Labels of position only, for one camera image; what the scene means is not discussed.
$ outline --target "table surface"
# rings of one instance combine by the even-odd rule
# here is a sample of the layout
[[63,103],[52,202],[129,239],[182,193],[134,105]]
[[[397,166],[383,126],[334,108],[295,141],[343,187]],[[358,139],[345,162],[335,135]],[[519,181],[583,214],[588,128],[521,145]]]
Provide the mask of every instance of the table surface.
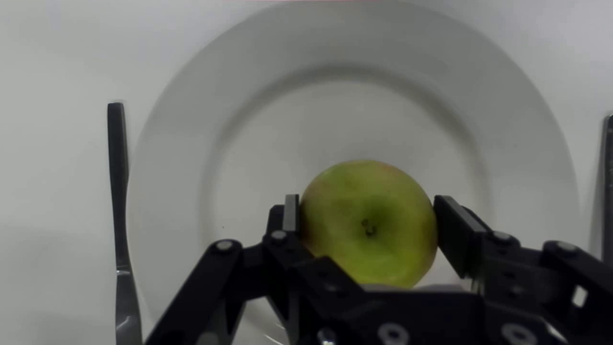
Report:
[[[115,342],[106,103],[125,99],[134,154],[148,114],[186,60],[278,1],[0,3],[2,342]],[[494,39],[542,91],[575,164],[584,246],[598,252],[592,208],[602,118],[613,108],[613,1],[414,1]]]

